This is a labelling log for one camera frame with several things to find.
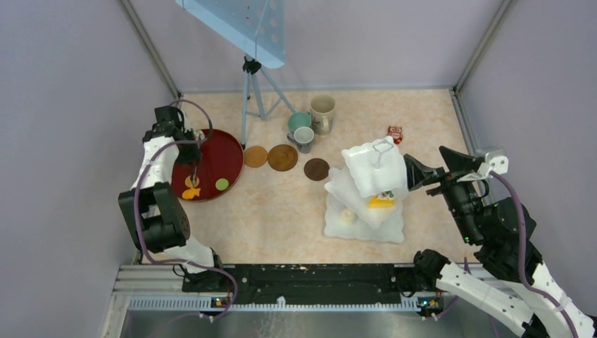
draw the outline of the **tripod stand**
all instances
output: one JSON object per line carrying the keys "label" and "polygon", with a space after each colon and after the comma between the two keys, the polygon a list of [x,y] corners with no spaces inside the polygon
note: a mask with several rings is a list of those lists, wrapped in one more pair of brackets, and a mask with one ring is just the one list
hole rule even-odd
{"label": "tripod stand", "polygon": [[[263,74],[265,79],[272,85],[272,87],[274,87],[274,90],[279,95],[278,100],[272,106],[272,108],[270,108],[270,110],[268,110],[267,113],[265,112],[265,109],[263,108],[263,100],[261,99],[261,90],[259,89],[259,81],[257,80],[257,75],[256,75],[256,73],[259,70],[261,70],[261,74]],[[294,110],[294,108],[292,107],[292,105],[290,104],[288,99],[285,97],[282,90],[280,90],[280,88],[277,86],[276,82],[270,77],[270,74],[268,73],[268,71],[264,68],[261,68],[261,63],[259,63],[254,58],[251,58],[249,55],[246,55],[244,57],[243,71],[244,71],[244,83],[243,83],[243,111],[242,111],[241,145],[244,149],[245,145],[246,145],[246,116],[247,115],[257,116],[257,117],[261,118],[261,120],[265,120],[272,113],[272,111],[274,111],[274,109],[277,107],[277,105],[282,101],[284,101],[284,103],[288,106],[288,109],[290,109],[290,111],[293,114],[296,113],[296,111]],[[255,97],[257,98],[257,107],[259,108],[259,113],[252,113],[252,112],[248,111],[246,108],[247,101],[249,100],[249,79],[253,83],[253,93],[255,94]]]}

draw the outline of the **teal mug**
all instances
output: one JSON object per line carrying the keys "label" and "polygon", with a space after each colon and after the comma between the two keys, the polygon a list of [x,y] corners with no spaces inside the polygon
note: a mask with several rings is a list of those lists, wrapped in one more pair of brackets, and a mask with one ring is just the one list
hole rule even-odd
{"label": "teal mug", "polygon": [[309,115],[309,113],[306,113],[304,111],[296,112],[288,118],[287,125],[288,129],[290,129],[290,132],[295,132],[300,127],[310,127],[311,116]]}

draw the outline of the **brown coaster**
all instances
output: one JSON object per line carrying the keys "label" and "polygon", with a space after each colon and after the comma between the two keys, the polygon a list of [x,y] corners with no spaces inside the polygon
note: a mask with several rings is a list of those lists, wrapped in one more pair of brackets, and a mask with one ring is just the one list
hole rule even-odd
{"label": "brown coaster", "polygon": [[268,160],[268,151],[262,146],[252,146],[244,151],[244,164],[251,168],[259,168]]}
{"label": "brown coaster", "polygon": [[299,155],[294,147],[288,144],[279,144],[273,147],[268,154],[268,163],[273,170],[288,171],[294,168]]}
{"label": "brown coaster", "polygon": [[320,181],[327,177],[329,164],[321,158],[312,158],[305,163],[305,175],[311,180]]}

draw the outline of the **small red box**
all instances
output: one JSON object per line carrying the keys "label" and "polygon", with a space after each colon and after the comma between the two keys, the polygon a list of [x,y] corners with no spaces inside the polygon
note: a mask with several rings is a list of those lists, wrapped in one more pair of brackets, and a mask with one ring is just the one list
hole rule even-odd
{"label": "small red box", "polygon": [[388,135],[392,136],[394,139],[395,144],[400,144],[402,142],[403,134],[402,134],[402,127],[398,127],[395,125],[388,126]]}

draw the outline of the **white mug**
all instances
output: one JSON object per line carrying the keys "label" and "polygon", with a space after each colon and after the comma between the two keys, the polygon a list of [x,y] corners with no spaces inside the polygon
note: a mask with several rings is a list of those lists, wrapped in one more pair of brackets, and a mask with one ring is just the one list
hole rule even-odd
{"label": "white mug", "polygon": [[330,95],[317,95],[311,99],[309,108],[311,128],[319,135],[332,131],[332,119],[336,115],[336,100]]}
{"label": "white mug", "polygon": [[313,138],[315,134],[313,130],[309,127],[300,127],[299,129],[295,130],[294,133],[289,132],[286,138],[296,145],[296,148],[299,149],[303,154],[309,154],[311,151],[311,147],[313,147]]}

